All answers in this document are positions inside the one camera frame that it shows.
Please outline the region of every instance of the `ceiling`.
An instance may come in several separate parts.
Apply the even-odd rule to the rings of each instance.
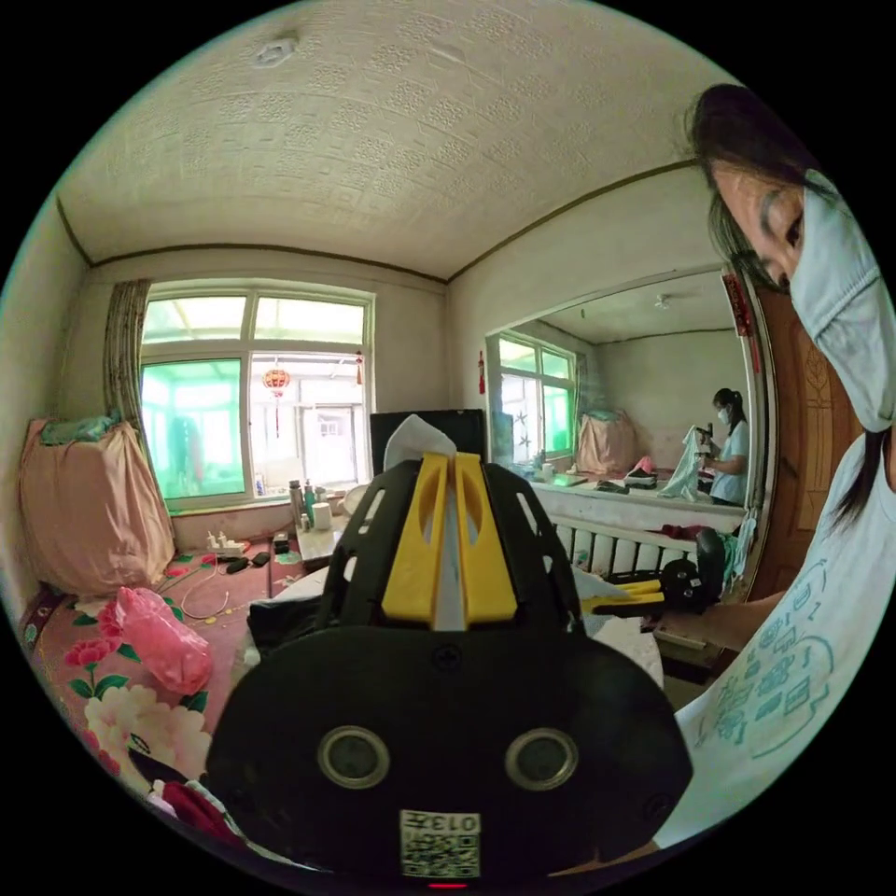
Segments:
[[[681,161],[681,113],[732,80],[583,0],[317,0],[180,63],[59,198],[94,262],[277,245],[447,279],[581,196]],[[296,53],[252,67],[283,33]]]
[[[656,307],[661,295],[666,296],[668,308],[665,310]],[[645,336],[735,328],[721,272],[628,289],[567,308],[541,321],[595,345]]]

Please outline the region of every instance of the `yellow plastic part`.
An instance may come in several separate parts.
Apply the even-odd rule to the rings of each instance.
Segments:
[[[646,595],[659,591],[662,585],[659,579],[652,579],[651,581],[632,581],[626,585],[616,585],[616,587],[630,595]]]
[[[435,622],[448,472],[445,455],[424,455],[383,597],[383,613],[389,619],[430,626]],[[432,531],[427,541],[430,518]]]
[[[516,595],[477,455],[455,457],[455,489],[467,626],[507,622],[516,614]],[[469,529],[468,514],[476,526],[475,536]]]
[[[647,607],[662,604],[664,600],[663,593],[660,591],[654,591],[647,595],[633,595],[631,597],[588,597],[581,602],[581,611],[583,613],[590,613],[595,609],[612,611],[615,607],[633,607],[638,604]]]

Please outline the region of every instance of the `label sticker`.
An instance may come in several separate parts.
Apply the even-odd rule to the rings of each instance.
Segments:
[[[402,809],[399,827],[405,876],[479,876],[482,824],[478,813]]]

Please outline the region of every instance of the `white face mask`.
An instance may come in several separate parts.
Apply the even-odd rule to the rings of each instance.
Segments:
[[[820,174],[808,177],[836,193]],[[803,254],[791,297],[859,422],[871,432],[896,423],[896,310],[871,247],[839,198],[805,191]]]

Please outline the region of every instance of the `window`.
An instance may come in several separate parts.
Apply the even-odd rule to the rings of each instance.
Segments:
[[[373,296],[197,286],[151,290],[143,332],[144,429],[171,509],[368,481]]]
[[[501,410],[512,420],[513,463],[573,449],[575,356],[506,333],[498,340]]]

